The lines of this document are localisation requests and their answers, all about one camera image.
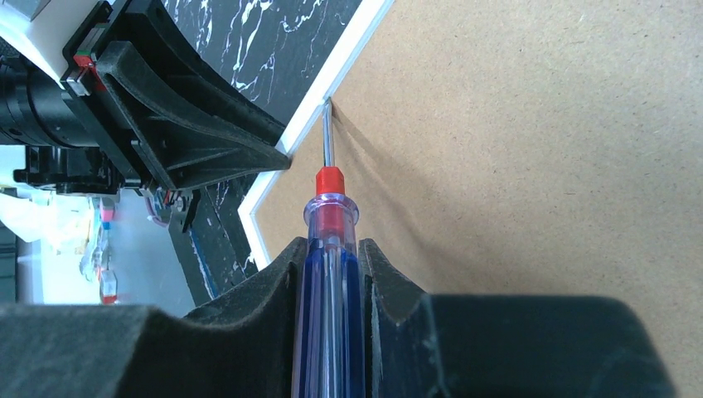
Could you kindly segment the blue red screwdriver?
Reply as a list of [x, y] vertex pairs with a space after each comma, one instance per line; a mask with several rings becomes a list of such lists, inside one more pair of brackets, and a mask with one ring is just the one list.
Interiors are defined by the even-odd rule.
[[363, 278], [357, 260], [359, 211], [335, 164], [332, 101], [322, 106], [316, 194], [304, 208], [307, 250], [298, 284], [293, 397], [363, 397], [366, 343]]

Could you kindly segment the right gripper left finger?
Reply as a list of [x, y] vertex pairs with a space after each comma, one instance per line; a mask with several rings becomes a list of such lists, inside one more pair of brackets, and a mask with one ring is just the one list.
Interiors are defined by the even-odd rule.
[[144, 305], [4, 305], [4, 397], [287, 397], [307, 241], [184, 317]]

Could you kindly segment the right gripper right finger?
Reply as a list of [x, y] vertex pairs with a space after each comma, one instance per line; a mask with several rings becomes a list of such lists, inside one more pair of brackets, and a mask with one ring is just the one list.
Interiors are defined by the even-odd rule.
[[378, 244], [366, 271], [372, 397], [673, 397], [643, 323], [598, 296], [431, 294]]

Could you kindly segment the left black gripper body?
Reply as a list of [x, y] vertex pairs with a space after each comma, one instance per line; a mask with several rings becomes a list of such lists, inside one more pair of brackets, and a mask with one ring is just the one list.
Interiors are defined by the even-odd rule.
[[143, 187], [131, 110], [96, 70], [98, 38], [90, 32], [69, 42], [63, 87], [1, 42], [1, 147], [23, 150], [22, 164], [9, 168], [10, 182], [68, 196]]

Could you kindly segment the white picture frame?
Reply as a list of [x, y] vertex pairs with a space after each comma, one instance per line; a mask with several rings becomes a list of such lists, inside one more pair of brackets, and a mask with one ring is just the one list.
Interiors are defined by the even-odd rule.
[[333, 99], [359, 238], [433, 292], [619, 299], [701, 396], [701, 2], [396, 1]]

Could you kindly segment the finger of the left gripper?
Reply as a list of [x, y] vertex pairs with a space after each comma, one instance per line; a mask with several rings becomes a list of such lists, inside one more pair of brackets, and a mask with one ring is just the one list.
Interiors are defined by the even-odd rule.
[[124, 32], [141, 61], [129, 61], [125, 88], [166, 120], [204, 136], [272, 148], [284, 126], [254, 105], [196, 53], [159, 1], [131, 1]]
[[129, 41], [113, 41], [98, 61], [107, 90], [130, 108], [139, 143], [134, 149], [153, 179], [172, 191], [192, 190], [237, 177], [287, 170], [290, 158], [276, 148], [252, 148], [195, 133], [151, 110], [125, 88], [129, 61], [141, 61]]

